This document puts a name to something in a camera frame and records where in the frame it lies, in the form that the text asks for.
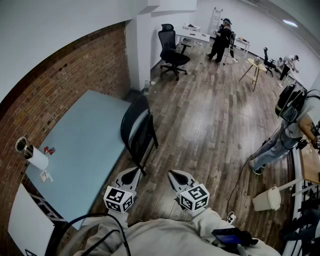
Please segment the small white table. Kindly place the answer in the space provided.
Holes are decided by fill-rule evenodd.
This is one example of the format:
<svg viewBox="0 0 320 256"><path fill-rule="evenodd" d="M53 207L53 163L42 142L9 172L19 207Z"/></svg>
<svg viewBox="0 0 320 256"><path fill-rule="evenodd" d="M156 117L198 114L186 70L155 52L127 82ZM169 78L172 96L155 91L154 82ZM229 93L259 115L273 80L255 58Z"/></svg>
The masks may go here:
<svg viewBox="0 0 320 256"><path fill-rule="evenodd" d="M246 40L243 40L243 39L239 38L239 37L237 37L235 39L235 41L240 43L240 44L242 44L242 45L244 45L244 50L243 50L243 54L242 55L243 55L243 58L245 59L247 57L247 54L248 54L248 51L249 51L249 48L250 48L250 43L248 41L246 41Z"/></svg>

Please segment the white desk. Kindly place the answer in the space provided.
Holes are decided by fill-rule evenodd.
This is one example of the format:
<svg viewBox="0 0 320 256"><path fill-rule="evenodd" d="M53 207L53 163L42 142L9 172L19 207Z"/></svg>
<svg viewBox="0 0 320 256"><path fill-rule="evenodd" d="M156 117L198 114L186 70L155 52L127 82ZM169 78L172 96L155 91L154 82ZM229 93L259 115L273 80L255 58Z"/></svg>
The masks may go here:
<svg viewBox="0 0 320 256"><path fill-rule="evenodd" d="M179 46L181 46L184 39L194 41L194 46L197 42L199 43L209 43L210 35L206 33L200 32L200 27L190 27L187 25L183 25L182 27L175 28L175 34L179 38Z"/></svg>

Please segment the white ladder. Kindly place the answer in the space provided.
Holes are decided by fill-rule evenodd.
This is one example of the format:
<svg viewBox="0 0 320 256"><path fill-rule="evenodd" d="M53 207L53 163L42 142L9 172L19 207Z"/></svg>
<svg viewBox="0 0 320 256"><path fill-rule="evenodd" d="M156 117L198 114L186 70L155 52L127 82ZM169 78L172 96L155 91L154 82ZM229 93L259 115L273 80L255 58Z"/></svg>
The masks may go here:
<svg viewBox="0 0 320 256"><path fill-rule="evenodd" d="M223 9L217 9L216 7L213 9L213 13L210 20L209 32L211 36L214 36L214 32L217 31L220 27L221 14Z"/></svg>

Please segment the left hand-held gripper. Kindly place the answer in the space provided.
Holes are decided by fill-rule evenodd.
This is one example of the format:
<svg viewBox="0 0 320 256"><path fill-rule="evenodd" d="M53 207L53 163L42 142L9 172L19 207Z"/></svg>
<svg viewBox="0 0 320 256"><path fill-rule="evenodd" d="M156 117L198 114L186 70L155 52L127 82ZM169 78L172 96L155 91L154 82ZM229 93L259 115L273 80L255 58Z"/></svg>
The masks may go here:
<svg viewBox="0 0 320 256"><path fill-rule="evenodd" d="M103 200L106 208L119 213L126 212L134 204L140 178L141 170L137 167L120 172L112 186L105 191Z"/></svg>

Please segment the white frame rails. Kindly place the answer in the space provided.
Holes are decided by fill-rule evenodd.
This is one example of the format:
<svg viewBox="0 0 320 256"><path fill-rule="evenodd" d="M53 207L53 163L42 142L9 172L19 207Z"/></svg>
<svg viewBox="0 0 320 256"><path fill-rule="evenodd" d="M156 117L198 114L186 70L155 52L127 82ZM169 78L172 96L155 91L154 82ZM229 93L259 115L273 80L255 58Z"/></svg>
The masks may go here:
<svg viewBox="0 0 320 256"><path fill-rule="evenodd" d="M299 209L302 206L302 202L305 200L304 192L315 188L316 185L303 189L303 185L307 184L307 181L303 179L301 151L299 149L294 149L291 152L291 156L295 179L282 187L284 187L284 190L292 187L289 195L293 200L293 213L291 218L291 220L293 220L295 218L298 219L302 215L302 213L299 212ZM302 241L287 241L281 256L303 256Z"/></svg>

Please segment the wooden table top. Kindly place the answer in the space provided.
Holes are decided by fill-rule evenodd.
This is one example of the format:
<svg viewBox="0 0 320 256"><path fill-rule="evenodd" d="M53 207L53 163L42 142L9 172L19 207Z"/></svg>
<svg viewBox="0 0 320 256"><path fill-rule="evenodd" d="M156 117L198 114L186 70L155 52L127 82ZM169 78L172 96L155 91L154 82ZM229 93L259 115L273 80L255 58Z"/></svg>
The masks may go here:
<svg viewBox="0 0 320 256"><path fill-rule="evenodd" d="M300 151L302 177L308 182L320 184L320 154L310 144Z"/></svg>

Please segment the light blue table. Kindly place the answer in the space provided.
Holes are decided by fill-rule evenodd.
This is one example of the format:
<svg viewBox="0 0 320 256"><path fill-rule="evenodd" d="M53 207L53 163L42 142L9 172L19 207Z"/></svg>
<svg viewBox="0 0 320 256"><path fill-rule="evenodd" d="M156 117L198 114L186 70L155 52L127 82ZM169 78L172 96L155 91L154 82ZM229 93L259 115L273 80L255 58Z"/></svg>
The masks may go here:
<svg viewBox="0 0 320 256"><path fill-rule="evenodd" d="M86 91L55 124L39 150L48 155L50 179L30 164L26 175L64 220L87 214L125 149L121 123L130 103Z"/></svg>

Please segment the white paper tag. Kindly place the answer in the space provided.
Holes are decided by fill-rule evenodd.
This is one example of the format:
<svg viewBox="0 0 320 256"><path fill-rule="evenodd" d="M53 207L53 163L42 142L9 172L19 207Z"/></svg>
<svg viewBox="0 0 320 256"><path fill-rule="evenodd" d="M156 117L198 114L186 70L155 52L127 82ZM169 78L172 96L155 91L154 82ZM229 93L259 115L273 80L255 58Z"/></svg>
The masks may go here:
<svg viewBox="0 0 320 256"><path fill-rule="evenodd" d="M47 171L47 170L43 170L41 173L40 173L40 177L41 177L41 180L43 182L45 182L46 180L50 180L50 182L53 182L53 178L51 176L51 174Z"/></svg>

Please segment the white board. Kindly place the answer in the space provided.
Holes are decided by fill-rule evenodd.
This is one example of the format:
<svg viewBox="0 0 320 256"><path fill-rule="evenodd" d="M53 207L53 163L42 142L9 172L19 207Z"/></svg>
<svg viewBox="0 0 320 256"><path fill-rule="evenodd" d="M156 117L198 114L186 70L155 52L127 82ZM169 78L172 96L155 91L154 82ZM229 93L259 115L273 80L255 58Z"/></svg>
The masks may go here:
<svg viewBox="0 0 320 256"><path fill-rule="evenodd" d="M55 224L20 184L8 223L8 233L24 256L45 256Z"/></svg>

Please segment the small black office chair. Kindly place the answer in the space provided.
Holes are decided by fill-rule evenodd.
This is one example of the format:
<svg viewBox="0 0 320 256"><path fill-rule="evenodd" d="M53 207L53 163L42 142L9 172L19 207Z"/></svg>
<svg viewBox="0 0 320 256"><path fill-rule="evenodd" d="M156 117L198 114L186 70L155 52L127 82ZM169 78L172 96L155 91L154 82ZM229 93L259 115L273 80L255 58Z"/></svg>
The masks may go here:
<svg viewBox="0 0 320 256"><path fill-rule="evenodd" d="M263 51L264 51L263 64L266 67L266 73L270 72L271 76L273 77L274 74L273 74L272 69L276 69L277 68L277 66L275 65L275 60L269 59L269 57L268 57L268 48L267 47L264 47Z"/></svg>

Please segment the round metal cup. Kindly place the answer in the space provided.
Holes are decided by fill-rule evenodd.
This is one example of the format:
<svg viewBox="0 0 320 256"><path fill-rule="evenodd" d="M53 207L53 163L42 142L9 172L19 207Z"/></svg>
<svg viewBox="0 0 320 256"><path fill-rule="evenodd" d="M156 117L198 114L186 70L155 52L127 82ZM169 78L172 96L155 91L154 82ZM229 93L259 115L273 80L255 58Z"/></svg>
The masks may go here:
<svg viewBox="0 0 320 256"><path fill-rule="evenodd" d="M25 137L20 137L15 144L15 150L17 152L21 152L26 148L27 148L27 139Z"/></svg>

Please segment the grey metal frame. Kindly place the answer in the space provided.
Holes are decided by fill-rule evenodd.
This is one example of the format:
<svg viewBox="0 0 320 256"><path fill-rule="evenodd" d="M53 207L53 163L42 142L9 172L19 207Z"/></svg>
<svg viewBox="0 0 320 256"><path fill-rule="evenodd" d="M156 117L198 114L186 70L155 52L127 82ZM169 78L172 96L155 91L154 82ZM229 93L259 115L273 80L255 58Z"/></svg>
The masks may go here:
<svg viewBox="0 0 320 256"><path fill-rule="evenodd" d="M44 212L44 214L53 222L66 222L49 204L40 196L29 193L37 206Z"/></svg>

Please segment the person's right forearm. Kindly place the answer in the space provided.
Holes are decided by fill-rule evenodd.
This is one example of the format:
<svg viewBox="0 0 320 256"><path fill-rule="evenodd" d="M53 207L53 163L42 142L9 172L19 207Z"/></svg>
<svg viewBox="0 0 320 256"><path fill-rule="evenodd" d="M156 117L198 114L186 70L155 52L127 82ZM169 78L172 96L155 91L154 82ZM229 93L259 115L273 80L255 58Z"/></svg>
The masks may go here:
<svg viewBox="0 0 320 256"><path fill-rule="evenodd" d="M199 233L211 233L215 229L220 229L228 226L228 223L223 220L217 212L211 208L206 208L191 220Z"/></svg>

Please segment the round wooden table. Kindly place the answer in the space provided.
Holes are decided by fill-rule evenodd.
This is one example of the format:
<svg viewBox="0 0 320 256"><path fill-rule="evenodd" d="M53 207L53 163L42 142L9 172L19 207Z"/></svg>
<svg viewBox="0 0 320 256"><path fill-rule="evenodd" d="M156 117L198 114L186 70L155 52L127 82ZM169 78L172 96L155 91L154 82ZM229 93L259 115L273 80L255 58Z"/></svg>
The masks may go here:
<svg viewBox="0 0 320 256"><path fill-rule="evenodd" d="M265 72L267 69L262 63L256 64L255 60L252 58L248 58L247 61L250 64L250 66L242 75L242 77L239 79L239 81L241 81L244 77L248 77L251 80L251 83L254 84L253 91L255 91L260 71ZM250 73L250 70L252 68L255 68L254 74Z"/></svg>

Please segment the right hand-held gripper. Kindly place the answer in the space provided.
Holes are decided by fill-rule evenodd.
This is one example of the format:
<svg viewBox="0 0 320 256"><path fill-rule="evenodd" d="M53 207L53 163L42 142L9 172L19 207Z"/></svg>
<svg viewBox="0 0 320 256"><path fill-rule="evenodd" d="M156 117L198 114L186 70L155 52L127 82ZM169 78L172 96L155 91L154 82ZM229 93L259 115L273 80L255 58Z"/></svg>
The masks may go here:
<svg viewBox="0 0 320 256"><path fill-rule="evenodd" d="M199 183L190 173L182 170L169 170L167 176L172 189L177 192L177 202L183 211L194 216L206 209L210 193L203 183Z"/></svg>

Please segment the black mesh office chair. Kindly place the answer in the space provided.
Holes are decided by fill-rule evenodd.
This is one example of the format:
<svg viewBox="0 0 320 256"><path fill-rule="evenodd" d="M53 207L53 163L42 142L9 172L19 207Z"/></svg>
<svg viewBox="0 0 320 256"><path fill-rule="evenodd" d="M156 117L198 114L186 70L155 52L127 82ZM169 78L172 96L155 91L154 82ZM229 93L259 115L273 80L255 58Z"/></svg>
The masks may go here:
<svg viewBox="0 0 320 256"><path fill-rule="evenodd" d="M188 72L184 69L179 68L179 66L183 66L190 61L190 58L184 55L186 48L190 48L191 46L185 43L182 43L183 46L181 52L177 52L176 46L176 32L174 30L174 26L169 23L161 24L161 31L158 32L158 37L161 43L161 53L160 58L166 64L161 65L160 69L166 68L165 71L162 71L160 77L163 77L163 74L172 71L176 76L176 80L179 80L179 71L184 72L185 75Z"/></svg>

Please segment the person's grey hoodie torso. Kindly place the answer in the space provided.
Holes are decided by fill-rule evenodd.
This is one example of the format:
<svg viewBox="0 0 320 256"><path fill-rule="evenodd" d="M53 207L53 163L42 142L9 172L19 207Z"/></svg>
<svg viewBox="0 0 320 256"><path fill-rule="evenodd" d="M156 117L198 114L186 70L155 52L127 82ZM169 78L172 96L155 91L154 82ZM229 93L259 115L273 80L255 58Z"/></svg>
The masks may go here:
<svg viewBox="0 0 320 256"><path fill-rule="evenodd" d="M234 253L218 246L212 233L199 233L191 222L154 219L123 228L107 217L85 249L74 256L280 256L263 241Z"/></svg>

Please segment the black chest device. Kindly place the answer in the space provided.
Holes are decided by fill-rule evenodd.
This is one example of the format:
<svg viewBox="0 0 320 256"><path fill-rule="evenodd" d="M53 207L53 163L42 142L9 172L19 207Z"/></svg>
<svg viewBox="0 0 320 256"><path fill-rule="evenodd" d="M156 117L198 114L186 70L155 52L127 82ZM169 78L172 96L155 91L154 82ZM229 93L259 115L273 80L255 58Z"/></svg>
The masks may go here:
<svg viewBox="0 0 320 256"><path fill-rule="evenodd" d="M228 249L236 249L238 246L249 247L258 243L258 239L252 238L248 231L241 231L236 227L214 229L211 233Z"/></svg>

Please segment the white trash bin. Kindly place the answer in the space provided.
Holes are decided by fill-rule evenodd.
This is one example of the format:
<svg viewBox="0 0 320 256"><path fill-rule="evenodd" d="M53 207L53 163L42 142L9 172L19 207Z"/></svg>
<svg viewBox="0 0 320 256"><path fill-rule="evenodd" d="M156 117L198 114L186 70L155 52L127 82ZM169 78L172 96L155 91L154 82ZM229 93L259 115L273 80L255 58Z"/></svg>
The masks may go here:
<svg viewBox="0 0 320 256"><path fill-rule="evenodd" d="M258 194L252 199L256 212L267 210L277 211L281 207L281 201L281 194L279 188L276 186Z"/></svg>

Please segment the person's left forearm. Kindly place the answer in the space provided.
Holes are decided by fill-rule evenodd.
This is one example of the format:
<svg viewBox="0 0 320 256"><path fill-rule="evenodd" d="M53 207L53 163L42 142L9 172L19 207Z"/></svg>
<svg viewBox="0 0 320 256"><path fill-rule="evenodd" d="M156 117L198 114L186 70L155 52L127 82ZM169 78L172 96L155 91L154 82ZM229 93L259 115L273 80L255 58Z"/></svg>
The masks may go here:
<svg viewBox="0 0 320 256"><path fill-rule="evenodd" d="M120 212L117 212L117 211L113 211L113 210L109 210L108 211L108 214L115 217L119 223L121 224L121 226L123 228L128 228L128 216L129 214L127 212L123 212L123 213L120 213Z"/></svg>

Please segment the white cylindrical cup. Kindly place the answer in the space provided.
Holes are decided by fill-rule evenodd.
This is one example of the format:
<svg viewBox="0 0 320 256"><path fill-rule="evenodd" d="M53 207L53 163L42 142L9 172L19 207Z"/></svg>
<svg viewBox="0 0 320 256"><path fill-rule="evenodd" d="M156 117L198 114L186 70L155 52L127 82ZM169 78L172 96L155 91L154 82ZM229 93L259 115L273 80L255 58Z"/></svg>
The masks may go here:
<svg viewBox="0 0 320 256"><path fill-rule="evenodd" d="M24 147L24 157L28 162L42 171L46 170L49 165L49 158L33 145Z"/></svg>

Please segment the black folding chair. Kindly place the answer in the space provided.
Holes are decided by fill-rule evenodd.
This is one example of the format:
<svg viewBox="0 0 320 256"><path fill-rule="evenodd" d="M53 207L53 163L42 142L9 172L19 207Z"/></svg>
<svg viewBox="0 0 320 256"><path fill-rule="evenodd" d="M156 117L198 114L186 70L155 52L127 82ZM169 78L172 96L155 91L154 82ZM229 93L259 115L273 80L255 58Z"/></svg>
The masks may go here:
<svg viewBox="0 0 320 256"><path fill-rule="evenodd" d="M150 110L149 102L144 95L138 95L126 110L120 125L120 135L131 158L136 166L146 176L143 159L148 159L150 152L147 149L150 142L158 148L159 143L154 128L154 118Z"/></svg>

